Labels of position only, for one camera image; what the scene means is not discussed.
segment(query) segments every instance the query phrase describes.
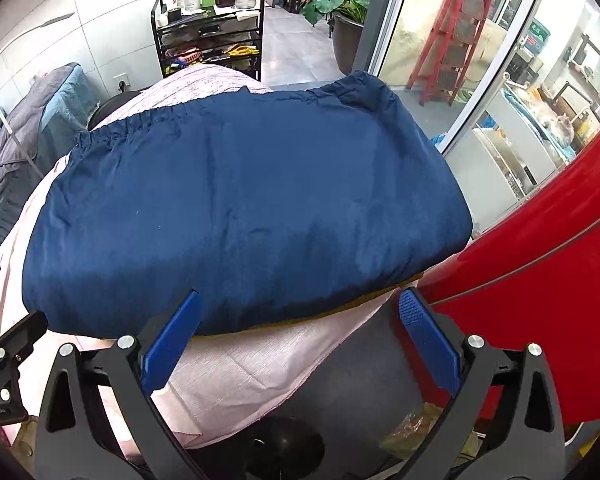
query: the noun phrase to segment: red curved surface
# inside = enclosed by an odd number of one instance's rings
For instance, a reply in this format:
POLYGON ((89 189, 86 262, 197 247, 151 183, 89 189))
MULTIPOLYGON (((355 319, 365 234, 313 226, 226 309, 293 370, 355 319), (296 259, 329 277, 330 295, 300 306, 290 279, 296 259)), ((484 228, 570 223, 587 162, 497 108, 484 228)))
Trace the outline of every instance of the red curved surface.
MULTIPOLYGON (((540 344, 564 422, 600 418, 600 133, 525 205, 427 271, 418 290, 494 346, 540 344)), ((445 401, 417 366, 416 378, 427 400, 445 401)))

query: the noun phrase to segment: curved lamp arm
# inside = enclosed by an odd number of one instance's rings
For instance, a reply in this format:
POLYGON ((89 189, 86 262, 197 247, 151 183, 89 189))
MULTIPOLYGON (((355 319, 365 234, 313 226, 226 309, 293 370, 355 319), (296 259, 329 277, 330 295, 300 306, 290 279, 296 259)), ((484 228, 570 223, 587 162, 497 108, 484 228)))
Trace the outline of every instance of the curved lamp arm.
MULTIPOLYGON (((57 18, 52 18, 51 20, 48 20, 45 23, 42 23, 41 25, 36 25, 35 27, 29 28, 29 29, 25 30, 24 32, 21 32, 15 38, 11 38, 4 45, 4 47, 2 47, 0 49, 0 56, 7 49, 7 47, 10 46, 11 43, 13 43, 14 41, 18 40, 19 38, 21 38, 25 34, 29 34, 32 30, 36 30, 37 28, 46 27, 47 25, 52 25, 53 23, 61 22, 62 20, 66 20, 67 18, 70 18, 73 15, 74 15, 73 12, 71 12, 69 14, 64 14, 62 16, 58 16, 57 18)), ((31 167, 33 168, 33 170, 38 174, 38 176, 40 176, 40 178, 44 178, 45 176, 42 173, 42 171, 40 171, 40 169, 35 165, 35 163, 33 162, 33 159, 29 156, 29 153, 27 153, 27 150, 24 149, 23 145, 18 140, 18 137, 13 133, 13 130, 11 129, 10 124, 7 122, 7 118, 4 116, 4 114, 2 113, 1 109, 0 109, 0 120, 2 121, 2 124, 4 124, 4 127, 7 129, 7 132, 9 133, 9 136, 11 137, 11 139, 13 139, 13 142, 16 143, 16 146, 22 152, 22 155, 24 156, 24 158, 27 159, 27 162, 31 165, 31 167)))

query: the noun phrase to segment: red ladder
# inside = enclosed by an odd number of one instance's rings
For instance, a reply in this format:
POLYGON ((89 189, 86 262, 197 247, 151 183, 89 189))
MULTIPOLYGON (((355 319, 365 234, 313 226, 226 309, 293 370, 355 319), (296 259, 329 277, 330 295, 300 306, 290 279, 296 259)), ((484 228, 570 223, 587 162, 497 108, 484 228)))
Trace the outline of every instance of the red ladder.
POLYGON ((453 103, 464 83, 490 7, 491 0, 443 2, 407 84, 407 88, 411 89, 416 81, 426 81, 420 97, 421 105, 429 101, 434 92, 448 98, 449 104, 453 103), (434 48, 436 40, 440 41, 438 47, 434 48), (435 52, 432 70, 426 75, 421 75, 422 67, 432 50, 435 52))

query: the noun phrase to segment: pink cloth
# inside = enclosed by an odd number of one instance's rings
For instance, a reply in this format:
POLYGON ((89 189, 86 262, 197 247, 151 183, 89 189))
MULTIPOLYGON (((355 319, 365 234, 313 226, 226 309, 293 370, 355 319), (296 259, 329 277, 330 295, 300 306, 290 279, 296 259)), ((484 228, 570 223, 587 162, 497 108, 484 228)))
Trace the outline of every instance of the pink cloth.
MULTIPOLYGON (((247 85, 269 91, 247 76, 222 67, 200 66, 160 81, 120 108, 107 121, 161 104, 175 104, 247 85), (191 82, 196 81, 196 88, 191 82)), ((0 247, 0 335, 26 316, 22 303, 22 266, 40 208, 68 156, 36 187, 20 219, 0 247)), ((389 294, 317 320, 218 336, 194 337, 168 384, 152 399, 185 447, 201 447, 231 436, 280 405, 300 387, 340 343, 378 311, 389 294)), ((49 371, 58 348, 74 343, 81 350, 110 346, 113 341, 47 332, 33 354, 20 365, 24 406, 38 415, 49 371)), ((110 388, 100 389, 113 431, 125 454, 138 448, 131 439, 110 388)), ((19 425, 5 431, 11 441, 19 425)))

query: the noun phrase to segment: blue gripper pad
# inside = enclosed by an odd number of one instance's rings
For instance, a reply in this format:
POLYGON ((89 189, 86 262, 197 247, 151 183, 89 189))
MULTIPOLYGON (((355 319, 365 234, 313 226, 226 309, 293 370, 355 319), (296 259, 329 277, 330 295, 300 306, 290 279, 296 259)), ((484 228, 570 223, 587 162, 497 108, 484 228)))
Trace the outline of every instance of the blue gripper pad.
POLYGON ((461 384, 460 357, 412 290, 400 295, 398 309, 400 320, 436 386, 455 395, 461 384))
POLYGON ((140 382, 145 394, 164 388, 201 319, 202 300, 192 290, 144 354, 140 382))

